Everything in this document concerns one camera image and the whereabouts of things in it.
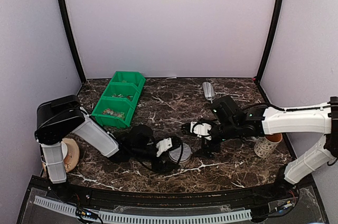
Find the black frame edge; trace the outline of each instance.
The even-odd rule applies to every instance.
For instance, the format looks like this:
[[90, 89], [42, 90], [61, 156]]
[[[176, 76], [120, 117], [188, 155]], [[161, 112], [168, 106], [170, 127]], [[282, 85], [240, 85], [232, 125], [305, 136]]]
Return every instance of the black frame edge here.
[[[24, 197], [24, 200], [22, 202], [21, 205], [21, 209], [20, 209], [20, 214], [18, 216], [17, 219], [17, 224], [21, 224], [22, 220], [23, 220], [23, 216], [24, 216], [24, 210], [30, 195], [30, 191], [32, 188], [37, 188], [39, 190], [43, 190], [46, 191], [46, 195], [48, 197], [52, 197], [52, 198], [56, 198], [55, 195], [53, 194], [53, 192], [51, 192], [48, 188], [49, 186], [49, 181], [47, 179], [44, 178], [40, 178], [38, 176], [32, 176], [28, 188], [26, 190], [26, 194]], [[312, 175], [308, 175], [306, 176], [304, 179], [301, 180], [301, 182], [299, 183], [299, 187], [300, 188], [304, 188], [311, 185], [314, 189], [315, 192], [315, 196], [317, 198], [320, 210], [321, 210], [321, 214], [323, 217], [323, 221], [324, 223], [329, 223], [328, 222], [328, 217], [326, 215], [325, 209], [324, 209], [324, 205], [322, 202], [322, 199], [319, 195], [317, 186], [313, 180]], [[265, 206], [270, 200], [268, 199], [248, 199], [248, 195], [251, 195], [253, 192], [257, 193], [257, 190], [259, 190], [260, 192], [267, 190], [271, 187], [271, 184], [266, 184], [266, 185], [260, 185], [257, 187], [252, 187], [252, 188], [245, 188], [245, 189], [234, 189], [234, 190], [227, 190], [227, 191], [217, 191], [215, 192], [215, 196], [217, 196], [216, 198], [219, 198], [218, 200], [214, 200], [214, 197], [208, 197], [209, 193], [184, 193], [184, 195], [193, 195], [193, 196], [197, 196], [194, 197], [193, 199], [193, 204], [190, 202], [188, 203], [188, 206], [184, 206], [181, 205], [182, 203], [182, 199], [175, 199], [174, 201], [176, 201], [177, 204], [175, 204], [174, 206], [170, 206], [171, 204], [168, 202], [168, 198], [167, 197], [171, 197], [171, 196], [178, 196], [178, 198], [180, 198], [180, 193], [170, 193], [170, 194], [164, 194], [163, 197], [157, 198], [157, 199], [147, 199], [147, 198], [142, 198], [142, 195], [153, 195], [153, 193], [132, 193], [132, 192], [119, 192], [119, 191], [110, 191], [110, 190], [104, 190], [104, 189], [95, 189], [95, 188], [88, 188], [88, 187], [83, 187], [83, 186], [79, 186], [79, 185], [71, 185], [72, 189], [74, 191], [76, 191], [76, 193], [79, 195], [79, 197], [81, 198], [81, 205], [85, 206], [89, 209], [96, 209], [99, 210], [101, 208], [104, 209], [114, 209], [116, 206], [135, 206], [135, 207], [145, 207], [145, 208], [153, 208], [153, 207], [157, 207], [157, 208], [167, 208], [167, 207], [174, 207], [174, 208], [184, 208], [184, 207], [209, 207], [209, 206], [219, 206], [222, 204], [234, 204], [235, 207], [243, 207], [245, 206], [246, 208], [250, 208], [250, 209], [254, 209], [254, 208], [260, 208]], [[136, 199], [136, 201], [134, 200], [125, 200], [128, 198], [133, 198], [133, 196], [137, 196], [137, 198], [139, 198], [139, 196], [141, 196], [141, 198], [139, 198], [139, 200], [141, 201], [145, 201], [145, 205], [139, 205], [139, 203], [137, 203], [137, 201], [139, 202], [139, 200]]]
[[260, 65], [259, 65], [257, 75], [255, 76], [256, 80], [258, 80], [258, 81], [262, 80], [262, 77], [263, 77], [263, 74], [264, 74], [268, 59], [269, 59], [271, 47], [273, 45], [275, 34], [276, 34], [276, 29], [277, 29], [277, 24], [278, 24], [278, 19], [279, 19], [279, 15], [280, 15], [280, 9], [281, 9], [282, 2], [283, 2], [283, 0], [276, 0], [275, 1], [275, 7], [274, 7], [273, 16], [272, 16], [272, 19], [271, 19], [268, 38], [266, 40], [264, 52], [263, 52], [263, 55], [262, 55], [262, 58], [261, 58], [261, 61], [260, 61]]
[[65, 30], [65, 34], [67, 36], [69, 48], [70, 48], [70, 51], [72, 53], [72, 57], [73, 57], [73, 60], [74, 60], [75, 66], [76, 66], [76, 70], [78, 72], [78, 75], [80, 77], [81, 82], [85, 83], [86, 76], [85, 76], [85, 72], [83, 70], [81, 61], [80, 61], [78, 50], [76, 48], [73, 32], [72, 32], [72, 29], [71, 29], [71, 26], [70, 26], [70, 21], [69, 21], [69, 17], [68, 17], [68, 12], [67, 12], [65, 0], [58, 0], [58, 2], [59, 2], [59, 8], [60, 8], [61, 17], [62, 17], [63, 27], [64, 27], [64, 30]]
[[79, 93], [82, 91], [85, 83], [86, 83], [86, 81], [81, 84], [81, 87], [80, 87], [79, 91], [77, 92], [76, 96], [79, 96]]

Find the green storage bin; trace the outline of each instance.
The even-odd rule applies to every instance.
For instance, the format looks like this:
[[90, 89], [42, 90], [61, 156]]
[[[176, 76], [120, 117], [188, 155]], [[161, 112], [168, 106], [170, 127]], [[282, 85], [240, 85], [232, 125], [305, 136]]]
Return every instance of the green storage bin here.
[[117, 71], [115, 72], [114, 76], [112, 77], [110, 83], [132, 83], [134, 84], [138, 91], [141, 92], [146, 82], [146, 78], [142, 76], [139, 72], [122, 72]]
[[107, 86], [101, 97], [107, 99], [126, 100], [127, 102], [130, 102], [132, 107], [135, 109], [140, 97], [140, 92], [133, 83], [111, 83]]
[[[103, 115], [104, 110], [111, 109], [117, 112], [123, 112], [125, 114], [124, 119], [111, 115]], [[126, 128], [130, 126], [135, 109], [130, 105], [130, 102], [126, 100], [103, 99], [101, 98], [97, 103], [92, 116], [100, 125], [114, 126], [117, 128]]]

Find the cup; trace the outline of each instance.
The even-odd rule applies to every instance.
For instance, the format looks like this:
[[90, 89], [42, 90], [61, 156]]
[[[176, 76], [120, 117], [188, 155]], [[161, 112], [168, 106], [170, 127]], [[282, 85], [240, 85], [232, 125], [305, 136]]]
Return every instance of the cup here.
[[260, 137], [259, 140], [256, 141], [253, 150], [259, 157], [267, 158], [276, 149], [282, 139], [283, 136], [281, 133]]

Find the white cable track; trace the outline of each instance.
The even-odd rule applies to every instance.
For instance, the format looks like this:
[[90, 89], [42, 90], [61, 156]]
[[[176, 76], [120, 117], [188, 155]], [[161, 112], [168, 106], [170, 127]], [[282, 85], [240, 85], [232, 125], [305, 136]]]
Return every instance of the white cable track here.
[[[51, 199], [43, 198], [40, 196], [35, 196], [34, 204], [44, 207], [46, 209], [70, 216], [76, 217], [76, 207], [70, 204], [65, 204], [62, 202], [57, 202]], [[120, 223], [129, 223], [129, 224], [225, 224], [225, 223], [236, 223], [239, 221], [251, 220], [251, 210], [242, 210], [236, 212], [227, 212], [227, 213], [218, 213], [218, 214], [209, 214], [201, 216], [139, 216], [139, 215], [129, 215], [129, 214], [120, 214], [112, 213], [105, 211], [94, 211], [99, 214], [104, 223], [107, 224], [120, 224]]]

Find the clear scoop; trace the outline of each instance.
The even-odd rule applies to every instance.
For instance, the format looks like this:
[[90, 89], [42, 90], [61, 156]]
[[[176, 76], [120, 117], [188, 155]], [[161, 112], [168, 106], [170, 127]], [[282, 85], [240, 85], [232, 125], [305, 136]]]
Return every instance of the clear scoop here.
[[210, 82], [203, 82], [203, 91], [204, 91], [204, 96], [206, 100], [208, 101], [214, 101], [215, 99], [215, 92], [213, 90], [213, 87]]

